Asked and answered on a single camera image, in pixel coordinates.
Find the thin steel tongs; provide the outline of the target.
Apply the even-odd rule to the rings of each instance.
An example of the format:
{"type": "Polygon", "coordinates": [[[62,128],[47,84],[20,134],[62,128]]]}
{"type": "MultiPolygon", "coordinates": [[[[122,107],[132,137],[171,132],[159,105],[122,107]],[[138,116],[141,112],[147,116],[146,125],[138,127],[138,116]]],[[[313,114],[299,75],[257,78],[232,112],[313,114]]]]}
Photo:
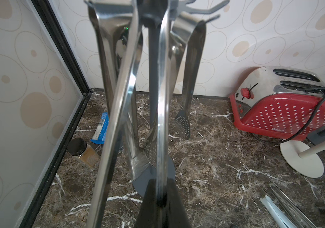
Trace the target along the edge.
{"type": "MultiPolygon", "coordinates": [[[[136,68],[139,63],[137,52],[140,45],[141,28],[144,12],[138,1],[87,1],[89,16],[96,18],[94,27],[99,43],[100,55],[105,55],[103,41],[107,34],[104,28],[116,27],[117,20],[124,19],[129,24],[129,37],[127,50],[122,61],[117,80],[117,91],[113,94],[112,106],[109,114],[107,142],[102,151],[98,175],[95,182],[91,206],[88,213],[87,227],[98,228],[102,224],[104,210],[110,183],[112,181],[115,163],[122,137],[122,126],[127,120],[127,110],[130,107],[133,90],[136,84],[136,68]]],[[[168,224],[168,115],[170,84],[168,70],[170,68],[169,41],[170,41],[170,12],[171,4],[164,1],[158,5],[158,12],[153,19],[160,26],[158,38],[158,105],[156,111],[157,121],[157,179],[155,184],[154,224],[162,228],[168,224]]]]}

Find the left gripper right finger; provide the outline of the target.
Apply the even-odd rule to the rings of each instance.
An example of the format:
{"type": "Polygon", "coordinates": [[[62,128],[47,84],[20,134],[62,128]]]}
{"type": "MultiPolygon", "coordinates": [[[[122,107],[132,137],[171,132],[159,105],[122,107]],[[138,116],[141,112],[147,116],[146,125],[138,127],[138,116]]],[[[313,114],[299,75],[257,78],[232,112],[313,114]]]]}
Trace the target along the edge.
{"type": "Polygon", "coordinates": [[[191,228],[174,179],[167,180],[166,228],[191,228]]]}

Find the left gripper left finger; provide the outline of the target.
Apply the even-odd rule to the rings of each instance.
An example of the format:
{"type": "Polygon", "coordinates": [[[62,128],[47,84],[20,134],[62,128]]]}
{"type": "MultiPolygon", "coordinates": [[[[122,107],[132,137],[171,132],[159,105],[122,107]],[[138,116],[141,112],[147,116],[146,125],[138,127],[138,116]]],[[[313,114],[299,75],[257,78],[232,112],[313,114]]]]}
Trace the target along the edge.
{"type": "Polygon", "coordinates": [[[148,182],[134,228],[156,227],[156,179],[148,182]]]}

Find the white utensil rack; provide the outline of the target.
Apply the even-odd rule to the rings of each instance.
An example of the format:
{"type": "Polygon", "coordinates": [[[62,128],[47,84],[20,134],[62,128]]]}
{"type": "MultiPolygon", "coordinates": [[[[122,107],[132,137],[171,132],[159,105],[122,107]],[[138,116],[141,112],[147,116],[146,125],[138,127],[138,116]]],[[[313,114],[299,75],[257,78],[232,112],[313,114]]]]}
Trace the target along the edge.
{"type": "Polygon", "coordinates": [[[285,161],[294,170],[309,178],[319,178],[323,175],[324,165],[317,153],[324,150],[325,141],[313,147],[294,140],[280,144],[280,152],[285,161]]]}

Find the dark grey utensil rack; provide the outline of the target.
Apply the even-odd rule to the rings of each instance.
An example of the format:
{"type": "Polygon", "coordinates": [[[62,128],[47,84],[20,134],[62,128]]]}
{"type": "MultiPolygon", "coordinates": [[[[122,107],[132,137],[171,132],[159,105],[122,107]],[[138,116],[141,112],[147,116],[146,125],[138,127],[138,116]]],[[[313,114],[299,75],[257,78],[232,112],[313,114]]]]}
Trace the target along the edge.
{"type": "MultiPolygon", "coordinates": [[[[151,125],[150,132],[145,139],[144,154],[149,161],[149,167],[143,172],[143,174],[133,181],[133,185],[137,192],[141,195],[145,195],[145,191],[148,182],[151,179],[156,179],[156,145],[157,145],[157,111],[158,100],[161,94],[158,93],[158,72],[162,71],[164,65],[158,60],[158,51],[161,48],[158,42],[161,41],[161,29],[166,28],[169,31],[169,36],[166,38],[168,42],[165,52],[169,54],[169,43],[171,29],[175,23],[176,18],[183,11],[194,14],[212,14],[224,6],[229,1],[222,1],[211,9],[193,9],[187,7],[187,4],[191,4],[192,1],[170,1],[170,7],[167,8],[163,1],[143,1],[143,25],[148,28],[149,32],[149,95],[150,95],[150,114],[151,125]]],[[[166,69],[168,84],[163,89],[163,95],[167,95],[168,98],[164,100],[164,104],[168,106],[173,96],[174,88],[171,87],[171,63],[172,58],[168,56],[169,65],[166,69]]]]}

